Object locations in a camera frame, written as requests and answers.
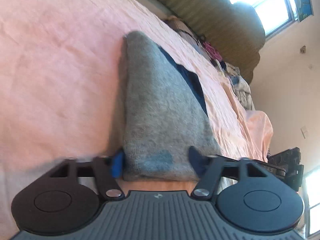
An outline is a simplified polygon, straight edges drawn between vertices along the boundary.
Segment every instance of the ribbed rubber surface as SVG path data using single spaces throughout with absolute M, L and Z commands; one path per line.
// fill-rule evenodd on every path
M 77 232 L 37 236 L 22 231 L 14 240 L 301 240 L 290 231 L 277 236 L 255 236 L 231 227 L 209 202 L 191 199 L 185 191 L 132 191 L 119 202 L 109 202 L 100 215 Z

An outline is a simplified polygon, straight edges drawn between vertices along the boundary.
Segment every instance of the pink blanket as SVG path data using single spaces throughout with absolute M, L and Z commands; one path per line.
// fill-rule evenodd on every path
M 246 112 L 229 81 L 137 1 L 0 0 L 0 239 L 17 231 L 13 197 L 54 163 L 111 154 L 121 146 L 125 71 L 118 64 L 123 36 L 132 30 L 143 31 L 197 73 L 225 156 L 266 160 L 268 117 Z

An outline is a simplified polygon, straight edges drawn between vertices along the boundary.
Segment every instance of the white wall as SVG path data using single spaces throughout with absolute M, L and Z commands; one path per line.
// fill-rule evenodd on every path
M 266 42 L 250 85 L 256 109 L 274 129 L 271 153 L 299 147 L 305 171 L 320 165 L 320 0 L 312 5 L 314 16 Z M 303 45 L 306 54 L 300 54 Z

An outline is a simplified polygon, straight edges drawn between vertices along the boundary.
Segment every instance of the round pad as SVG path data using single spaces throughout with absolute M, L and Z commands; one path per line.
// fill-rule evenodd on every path
M 59 212 L 70 206 L 72 198 L 63 191 L 47 191 L 35 199 L 35 206 L 44 212 Z
M 255 233 L 293 228 L 303 213 L 300 196 L 276 178 L 247 178 L 224 189 L 216 207 L 232 224 Z
M 247 207 L 255 211 L 272 211 L 277 209 L 281 204 L 278 195 L 265 190 L 255 190 L 244 196 L 244 203 Z
M 98 196 L 76 181 L 36 180 L 16 195 L 12 215 L 20 230 L 61 235 L 88 223 L 99 208 Z

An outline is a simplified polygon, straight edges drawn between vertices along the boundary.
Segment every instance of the bed headboard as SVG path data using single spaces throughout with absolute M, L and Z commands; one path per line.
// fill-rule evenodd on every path
M 223 60 L 239 67 L 250 83 L 266 36 L 255 9 L 229 0 L 158 0 L 198 36 L 205 35 Z

